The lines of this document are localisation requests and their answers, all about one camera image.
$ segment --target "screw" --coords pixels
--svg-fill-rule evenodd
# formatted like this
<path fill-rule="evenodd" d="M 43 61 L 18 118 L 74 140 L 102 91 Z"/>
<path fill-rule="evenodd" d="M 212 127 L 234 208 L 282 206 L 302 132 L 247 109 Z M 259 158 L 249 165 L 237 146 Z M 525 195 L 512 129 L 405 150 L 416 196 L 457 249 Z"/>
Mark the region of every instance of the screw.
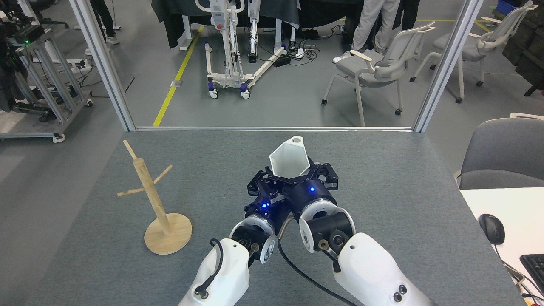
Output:
<path fill-rule="evenodd" d="M 400 295 L 400 293 L 395 292 L 395 294 L 393 294 L 393 300 L 398 303 L 403 300 L 403 297 Z"/>

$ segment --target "metal rack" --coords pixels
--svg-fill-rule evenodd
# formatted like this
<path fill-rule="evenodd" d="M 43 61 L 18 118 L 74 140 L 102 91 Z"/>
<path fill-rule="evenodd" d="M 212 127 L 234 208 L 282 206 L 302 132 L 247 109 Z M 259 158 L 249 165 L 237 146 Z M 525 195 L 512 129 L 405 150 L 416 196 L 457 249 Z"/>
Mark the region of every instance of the metal rack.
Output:
<path fill-rule="evenodd" d="M 54 55 L 60 60 L 60 64 L 66 73 L 69 81 L 63 82 L 57 68 L 48 54 L 45 43 L 49 42 Z M 50 93 L 48 85 L 42 80 L 38 71 L 32 64 L 32 54 L 38 58 L 43 69 L 49 75 L 52 85 L 59 92 L 63 99 L 63 105 L 57 105 L 55 97 Z M 0 138 L 23 138 L 23 137 L 52 137 L 53 142 L 61 142 L 65 139 L 64 131 L 83 108 L 92 106 L 90 92 L 83 91 L 72 73 L 66 58 L 62 54 L 51 30 L 47 30 L 37 40 L 29 45 L 17 49 L 17 55 L 27 68 L 40 92 L 44 96 L 48 107 L 57 117 L 49 122 L 41 122 L 40 117 L 32 114 L 21 113 L 0 113 Z M 30 90 L 26 79 L 21 74 L 16 74 L 17 81 L 21 85 L 21 91 L 30 103 L 36 103 L 38 99 Z"/>

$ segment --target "white patient lift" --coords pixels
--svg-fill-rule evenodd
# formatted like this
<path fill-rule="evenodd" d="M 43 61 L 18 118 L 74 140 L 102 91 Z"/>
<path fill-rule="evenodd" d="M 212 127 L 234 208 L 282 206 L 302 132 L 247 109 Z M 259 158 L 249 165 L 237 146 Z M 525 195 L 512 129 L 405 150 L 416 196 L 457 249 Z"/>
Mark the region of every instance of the white patient lift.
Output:
<path fill-rule="evenodd" d="M 239 88 L 244 99 L 249 99 L 250 88 L 257 82 L 259 77 L 272 66 L 272 63 L 280 57 L 285 46 L 280 47 L 254 74 L 244 74 L 242 70 L 242 59 L 238 50 L 236 36 L 236 25 L 238 24 L 238 13 L 245 9 L 245 1 L 241 0 L 240 8 L 236 8 L 235 0 L 209 0 L 210 7 L 205 8 L 199 0 L 195 0 L 196 6 L 202 11 L 212 14 L 212 25 L 221 32 L 223 47 L 225 49 L 225 73 L 212 72 L 210 53 L 212 48 L 208 41 L 205 42 L 206 65 L 208 76 L 208 92 L 213 99 L 217 99 L 216 88 Z M 248 43 L 250 63 L 257 61 L 257 22 L 259 20 L 259 8 L 261 0 L 248 0 L 248 15 L 251 20 L 251 38 Z"/>

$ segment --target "white chair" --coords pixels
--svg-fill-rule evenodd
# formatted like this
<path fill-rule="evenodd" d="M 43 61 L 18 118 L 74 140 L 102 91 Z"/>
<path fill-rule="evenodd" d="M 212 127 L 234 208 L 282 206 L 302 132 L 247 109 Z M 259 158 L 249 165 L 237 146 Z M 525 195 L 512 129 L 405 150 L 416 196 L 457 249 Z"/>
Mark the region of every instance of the white chair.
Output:
<path fill-rule="evenodd" d="M 470 33 L 467 37 L 465 45 L 463 46 L 463 51 L 461 52 L 461 56 L 457 59 L 459 67 L 460 96 L 455 99 L 456 103 L 461 103 L 465 98 L 465 86 L 463 85 L 463 61 L 468 60 L 470 62 L 480 62 L 480 80 L 476 83 L 476 86 L 480 87 L 484 83 L 484 58 L 488 54 L 496 51 L 498 46 L 506 43 L 508 38 L 516 33 L 517 27 L 520 25 L 525 14 L 530 10 L 536 9 L 537 7 L 538 5 L 533 5 L 532 1 L 527 1 L 524 6 L 508 13 L 503 21 L 485 16 L 481 17 L 484 20 L 498 23 L 498 26 L 495 31 L 485 33 L 482 36 Z M 444 50 L 448 44 L 450 35 L 451 34 L 446 34 L 438 38 L 432 43 L 432 45 L 436 48 Z M 416 77 L 421 72 L 423 65 L 425 65 L 425 63 L 431 57 L 439 58 L 441 56 L 442 55 L 437 52 L 429 53 L 417 69 L 416 74 L 410 78 L 410 82 L 413 83 L 416 80 Z M 435 66 L 435 64 L 431 65 L 431 69 L 434 70 Z"/>
<path fill-rule="evenodd" d="M 407 61 L 417 56 L 416 53 L 419 53 L 418 49 L 421 48 L 422 41 L 431 30 L 435 29 L 432 27 L 433 24 L 434 22 L 431 22 L 423 27 L 399 32 L 384 54 L 374 51 L 360 53 L 351 50 L 351 54 L 354 56 L 342 59 L 335 64 L 336 68 L 345 75 L 334 74 L 332 76 L 321 104 L 327 104 L 327 96 L 334 80 L 344 80 L 355 88 L 361 126 L 364 126 L 361 88 L 379 88 L 397 82 L 406 73 Z M 395 114 L 400 115 L 403 111 L 403 102 L 398 82 L 397 91 L 399 108 L 395 110 Z"/>

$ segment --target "metal frame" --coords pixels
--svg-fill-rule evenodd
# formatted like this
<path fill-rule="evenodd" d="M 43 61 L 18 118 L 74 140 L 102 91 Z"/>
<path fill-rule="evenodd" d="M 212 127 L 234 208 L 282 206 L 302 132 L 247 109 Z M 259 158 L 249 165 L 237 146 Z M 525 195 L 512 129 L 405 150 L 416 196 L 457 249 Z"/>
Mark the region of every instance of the metal frame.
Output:
<path fill-rule="evenodd" d="M 466 0 L 461 9 L 461 14 L 455 22 L 452 35 L 448 41 L 444 55 L 437 65 L 436 75 L 431 81 L 431 86 L 427 91 L 425 100 L 419 112 L 414 125 L 409 128 L 415 132 L 425 132 L 430 119 L 438 105 L 438 101 L 449 76 L 455 66 L 455 62 L 461 53 L 461 46 L 472 28 L 476 16 L 479 14 L 483 0 Z M 387 130 L 387 131 L 405 131 L 408 128 L 356 128 L 356 127 L 337 127 L 337 128 L 317 128 L 317 127 L 138 127 L 134 126 L 130 113 L 126 107 L 125 97 L 120 87 L 120 82 L 115 73 L 112 60 L 106 52 L 105 42 L 102 41 L 98 25 L 94 20 L 94 15 L 90 9 L 88 0 L 70 0 L 70 4 L 76 14 L 76 18 L 82 25 L 82 32 L 89 47 L 95 57 L 96 64 L 100 70 L 100 75 L 104 80 L 104 85 L 108 94 L 112 97 L 112 103 L 115 111 L 121 121 L 125 131 L 138 130 L 244 130 L 244 131 L 352 131 L 352 130 Z"/>
<path fill-rule="evenodd" d="M 467 40 L 468 34 L 472 29 L 472 25 L 476 17 L 480 13 L 480 7 L 484 0 L 466 0 L 461 14 L 449 38 L 446 49 L 442 55 L 442 59 L 436 65 L 436 75 L 431 81 L 431 86 L 427 91 L 421 110 L 413 126 L 414 132 L 425 132 L 429 126 L 432 115 L 434 114 L 440 96 L 444 92 L 446 83 L 452 74 L 455 62 L 461 56 L 462 47 Z"/>
<path fill-rule="evenodd" d="M 123 130 L 125 132 L 136 131 L 136 126 L 127 108 L 125 93 L 121 89 L 121 81 L 115 70 L 112 58 L 107 51 L 106 42 L 102 38 L 102 33 L 98 27 L 89 0 L 70 0 L 70 5 L 76 15 L 77 22 L 81 26 L 81 32 L 83 32 L 85 41 L 89 45 L 92 57 L 100 72 L 115 112 L 121 121 Z"/>

